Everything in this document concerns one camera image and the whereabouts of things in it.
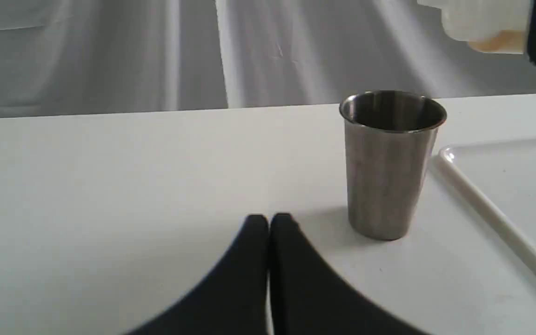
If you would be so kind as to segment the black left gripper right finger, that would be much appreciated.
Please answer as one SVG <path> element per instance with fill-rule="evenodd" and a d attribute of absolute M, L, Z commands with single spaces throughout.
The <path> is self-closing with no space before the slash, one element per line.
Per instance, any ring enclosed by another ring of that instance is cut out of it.
<path fill-rule="evenodd" d="M 347 284 L 289 213 L 270 223 L 270 310 L 276 335 L 420 335 Z"/>

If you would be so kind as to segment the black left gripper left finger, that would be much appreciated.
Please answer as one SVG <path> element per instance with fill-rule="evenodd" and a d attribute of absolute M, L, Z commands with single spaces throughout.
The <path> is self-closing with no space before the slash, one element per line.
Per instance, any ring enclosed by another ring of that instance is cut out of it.
<path fill-rule="evenodd" d="M 172 307 L 133 335 L 265 335 L 269 225 L 245 218 L 215 267 Z"/>

